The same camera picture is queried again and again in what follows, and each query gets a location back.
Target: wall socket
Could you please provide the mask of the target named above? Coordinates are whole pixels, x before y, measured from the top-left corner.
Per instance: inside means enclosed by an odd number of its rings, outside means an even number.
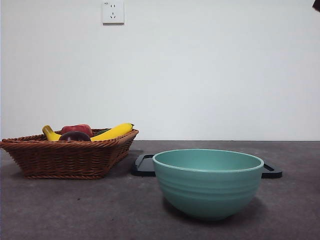
[[[125,4],[123,0],[110,0],[102,3],[102,23],[125,23]]]

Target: banana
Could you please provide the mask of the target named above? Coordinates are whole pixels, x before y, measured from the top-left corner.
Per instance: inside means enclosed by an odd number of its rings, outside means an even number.
[[[49,125],[45,125],[42,128],[42,132],[49,141],[58,141],[61,137],[60,134],[55,133]]]
[[[131,132],[133,126],[134,125],[131,123],[122,123],[100,135],[91,137],[91,141],[103,141],[103,140],[114,139],[116,137],[119,137],[121,135]]]

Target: black tray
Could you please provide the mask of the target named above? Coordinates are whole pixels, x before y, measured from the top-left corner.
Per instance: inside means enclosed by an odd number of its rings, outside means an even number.
[[[155,177],[155,169],[152,157],[154,154],[140,155],[131,167],[131,174],[142,177]],[[261,178],[263,179],[278,179],[282,177],[282,170],[270,165],[264,161],[264,169]]]

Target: brown wicker basket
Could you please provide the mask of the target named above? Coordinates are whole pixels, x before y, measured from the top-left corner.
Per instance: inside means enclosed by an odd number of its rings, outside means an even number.
[[[92,129],[93,135],[105,129]],[[28,179],[93,180],[103,178],[127,156],[138,132],[133,129],[103,141],[48,141],[40,134],[3,139],[0,148],[10,154]]]

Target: gray table surface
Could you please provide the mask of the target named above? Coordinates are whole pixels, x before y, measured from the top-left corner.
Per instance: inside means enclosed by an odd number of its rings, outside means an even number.
[[[262,179],[241,212],[219,222],[171,206],[155,177],[133,176],[141,154],[206,148],[252,154],[283,170]],[[129,155],[99,180],[25,179],[1,155],[2,240],[318,240],[319,141],[134,141]]]

